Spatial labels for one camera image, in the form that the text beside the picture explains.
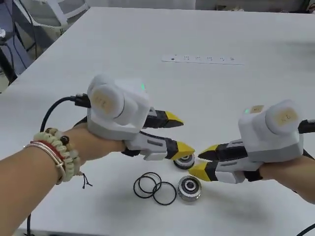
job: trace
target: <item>white chair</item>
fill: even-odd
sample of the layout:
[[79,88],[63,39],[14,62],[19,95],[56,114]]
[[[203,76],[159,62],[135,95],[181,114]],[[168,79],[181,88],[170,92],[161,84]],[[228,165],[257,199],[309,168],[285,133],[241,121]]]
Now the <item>white chair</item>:
[[[85,0],[21,0],[28,11],[34,26],[66,30],[89,9]],[[14,3],[30,21],[25,9],[18,0]]]

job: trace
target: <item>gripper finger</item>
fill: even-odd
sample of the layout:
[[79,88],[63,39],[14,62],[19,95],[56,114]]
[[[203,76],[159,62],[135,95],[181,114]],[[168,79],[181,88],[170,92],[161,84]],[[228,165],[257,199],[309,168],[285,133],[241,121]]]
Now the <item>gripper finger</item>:
[[183,121],[171,112],[159,111],[151,108],[144,128],[173,128],[184,125]]
[[242,140],[234,140],[228,144],[212,145],[198,155],[199,158],[209,161],[227,161],[247,156]]
[[129,150],[138,151],[144,155],[144,159],[151,160],[177,160],[195,152],[193,148],[183,142],[178,142],[169,138],[151,135],[140,131],[135,139],[125,141]]
[[243,171],[218,171],[219,161],[202,162],[191,167],[188,172],[204,181],[219,181],[224,183],[241,183],[245,180]]

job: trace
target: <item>ball bearing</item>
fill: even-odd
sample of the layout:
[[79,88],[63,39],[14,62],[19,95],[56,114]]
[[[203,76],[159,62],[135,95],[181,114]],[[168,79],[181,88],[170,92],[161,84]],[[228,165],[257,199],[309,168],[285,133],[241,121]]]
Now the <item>ball bearing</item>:
[[177,191],[184,201],[193,202],[200,197],[201,183],[194,176],[185,176],[179,180]]
[[184,156],[174,161],[175,166],[182,170],[188,170],[195,164],[195,155]]

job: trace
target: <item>forearm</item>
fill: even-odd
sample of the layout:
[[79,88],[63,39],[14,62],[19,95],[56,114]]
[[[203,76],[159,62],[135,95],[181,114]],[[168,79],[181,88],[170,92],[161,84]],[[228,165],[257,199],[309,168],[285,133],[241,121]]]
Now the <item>forearm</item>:
[[260,168],[264,179],[274,179],[315,204],[315,161],[301,156],[283,163],[267,163]]
[[39,148],[28,147],[0,161],[0,235],[13,235],[57,180],[54,161]]
[[[123,151],[121,141],[103,140],[85,128],[64,133],[79,152],[81,164],[112,151]],[[43,150],[28,147],[0,161],[0,236],[11,236],[59,179],[55,162]]]

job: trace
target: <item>white power strip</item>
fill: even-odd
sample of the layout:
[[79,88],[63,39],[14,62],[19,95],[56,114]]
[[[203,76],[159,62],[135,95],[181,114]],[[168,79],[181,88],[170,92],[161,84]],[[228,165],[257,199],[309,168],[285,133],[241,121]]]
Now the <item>white power strip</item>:
[[165,55],[162,57],[163,62],[185,62],[185,63],[203,63],[203,64],[223,64],[223,65],[244,65],[235,57],[213,57],[213,56],[181,56]]

